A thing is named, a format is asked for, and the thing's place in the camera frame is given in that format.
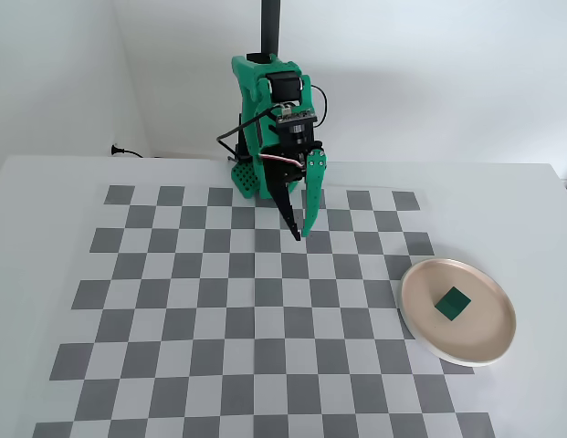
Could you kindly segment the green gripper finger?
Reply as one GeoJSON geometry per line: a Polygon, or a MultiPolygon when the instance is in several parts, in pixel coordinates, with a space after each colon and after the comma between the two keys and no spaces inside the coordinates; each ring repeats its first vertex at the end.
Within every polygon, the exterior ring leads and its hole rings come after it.
{"type": "Polygon", "coordinates": [[[307,237],[315,225],[319,210],[321,187],[327,169],[327,156],[323,149],[314,149],[307,155],[306,161],[306,207],[302,236],[307,237]]]}

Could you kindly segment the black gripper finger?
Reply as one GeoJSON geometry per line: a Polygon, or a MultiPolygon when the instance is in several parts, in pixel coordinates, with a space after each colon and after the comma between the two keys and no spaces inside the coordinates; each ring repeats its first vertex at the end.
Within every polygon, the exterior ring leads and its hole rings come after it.
{"type": "Polygon", "coordinates": [[[266,184],[271,198],[296,241],[301,240],[295,221],[294,210],[289,199],[289,184],[279,178],[267,177],[266,184]]]}

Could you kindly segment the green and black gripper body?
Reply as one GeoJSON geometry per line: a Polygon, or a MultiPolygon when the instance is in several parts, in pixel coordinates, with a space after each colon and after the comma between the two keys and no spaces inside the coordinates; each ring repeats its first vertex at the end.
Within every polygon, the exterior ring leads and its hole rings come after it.
{"type": "Polygon", "coordinates": [[[283,141],[263,148],[259,152],[259,180],[266,184],[267,177],[279,178],[286,183],[304,180],[307,155],[322,149],[321,141],[283,141]]]}

